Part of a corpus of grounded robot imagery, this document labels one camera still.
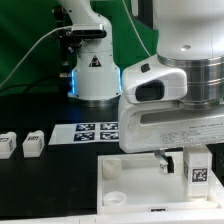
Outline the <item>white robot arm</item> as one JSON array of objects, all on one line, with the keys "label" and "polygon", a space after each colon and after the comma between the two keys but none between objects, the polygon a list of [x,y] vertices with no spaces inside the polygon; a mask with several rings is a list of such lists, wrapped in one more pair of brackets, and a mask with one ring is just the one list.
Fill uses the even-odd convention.
[{"label": "white robot arm", "polygon": [[158,42],[124,71],[113,60],[112,26],[90,1],[59,0],[78,51],[69,97],[118,100],[121,149],[153,152],[165,172],[174,169],[166,150],[224,142],[224,0],[131,0]]}]

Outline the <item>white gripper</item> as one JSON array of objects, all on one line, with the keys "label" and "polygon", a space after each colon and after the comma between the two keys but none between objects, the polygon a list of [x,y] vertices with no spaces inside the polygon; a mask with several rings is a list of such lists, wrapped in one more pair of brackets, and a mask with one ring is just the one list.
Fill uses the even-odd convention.
[{"label": "white gripper", "polygon": [[131,104],[121,98],[118,123],[120,148],[126,153],[155,151],[165,174],[174,172],[174,162],[161,149],[224,142],[224,105],[183,110],[171,101]]}]

